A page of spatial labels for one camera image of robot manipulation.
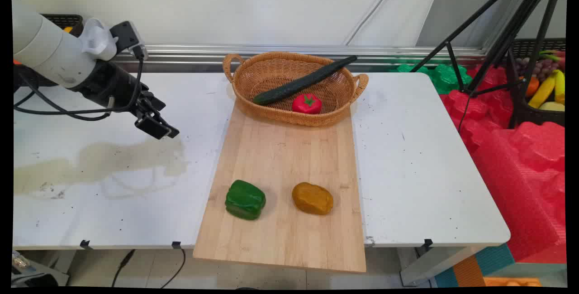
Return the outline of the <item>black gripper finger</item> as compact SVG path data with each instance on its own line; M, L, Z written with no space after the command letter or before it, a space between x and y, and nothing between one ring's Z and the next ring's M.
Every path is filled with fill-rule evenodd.
M154 106L157 110L159 110L159 112L161 112L161 110L166 107L166 104L163 101L156 98L154 96L154 94L150 91L143 91L143 104L150 104L150 105ZM180 131L172 126L172 137L171 138L175 138L179 133L180 133Z
M137 104L137 120L134 126L155 139L172 137L172 126L161 117L161 113L150 104Z

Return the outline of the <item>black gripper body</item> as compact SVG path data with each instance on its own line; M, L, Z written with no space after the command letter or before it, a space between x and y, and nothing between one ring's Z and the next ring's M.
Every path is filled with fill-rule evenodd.
M115 63L97 61L87 79L72 90L103 107L108 107L109 99L112 97L115 112L134 113L137 101L132 102L133 92L137 91L138 100L143 97L143 91L149 91L149 88Z

